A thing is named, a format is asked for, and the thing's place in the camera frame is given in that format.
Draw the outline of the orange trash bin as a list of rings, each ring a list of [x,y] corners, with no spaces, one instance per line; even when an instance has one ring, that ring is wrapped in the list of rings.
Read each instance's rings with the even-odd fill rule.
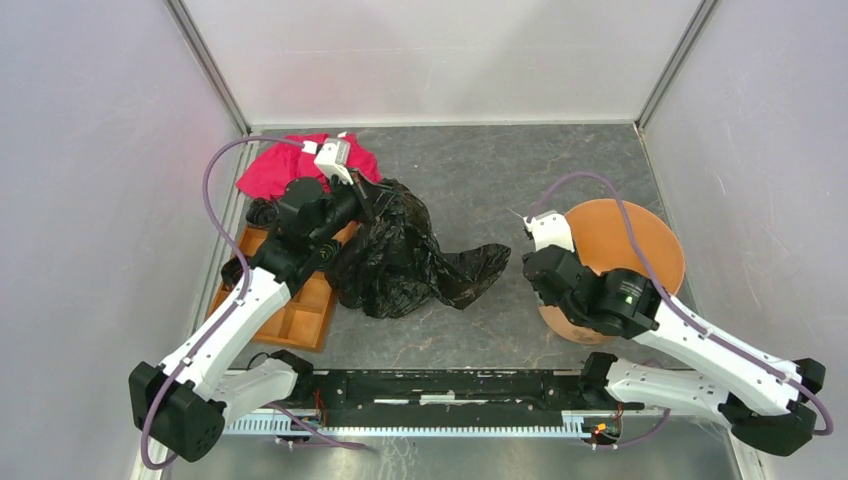
[[[684,284],[685,258],[683,249],[670,227],[649,210],[625,202],[635,239],[647,257],[663,287],[678,294]],[[577,252],[583,264],[597,273],[615,268],[627,268],[645,275],[626,233],[624,220],[614,199],[604,198],[583,202],[564,214]],[[548,327],[562,338],[581,345],[602,345],[612,340],[591,329],[570,323],[554,306],[539,308]]]

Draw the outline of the black trash bag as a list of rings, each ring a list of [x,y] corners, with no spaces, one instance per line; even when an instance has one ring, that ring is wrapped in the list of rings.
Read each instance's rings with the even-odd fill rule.
[[[380,201],[382,211],[358,227],[324,270],[344,307],[372,318],[403,317],[432,299],[464,310],[506,269],[507,245],[443,251],[428,208],[407,186]]]

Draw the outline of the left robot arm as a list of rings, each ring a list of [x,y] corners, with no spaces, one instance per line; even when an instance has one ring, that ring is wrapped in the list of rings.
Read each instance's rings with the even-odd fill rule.
[[[234,376],[227,371],[328,259],[334,236],[353,221],[375,219],[394,195],[358,172],[333,177],[330,187],[311,177],[291,181],[273,203],[276,217],[264,242],[251,258],[237,256],[242,275],[225,301],[157,365],[141,362],[131,372],[132,415],[147,468],[197,461],[234,421],[279,400],[297,408],[312,399],[313,379],[279,359]]]

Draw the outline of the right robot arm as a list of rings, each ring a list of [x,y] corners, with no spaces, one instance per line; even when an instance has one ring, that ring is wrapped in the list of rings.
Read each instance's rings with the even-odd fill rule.
[[[762,452],[786,457],[814,437],[823,411],[810,403],[825,367],[768,354],[717,328],[646,276],[602,274],[556,245],[527,253],[523,275],[545,306],[580,327],[647,346],[687,365],[672,371],[593,353],[577,382],[580,400],[621,403],[699,416]]]

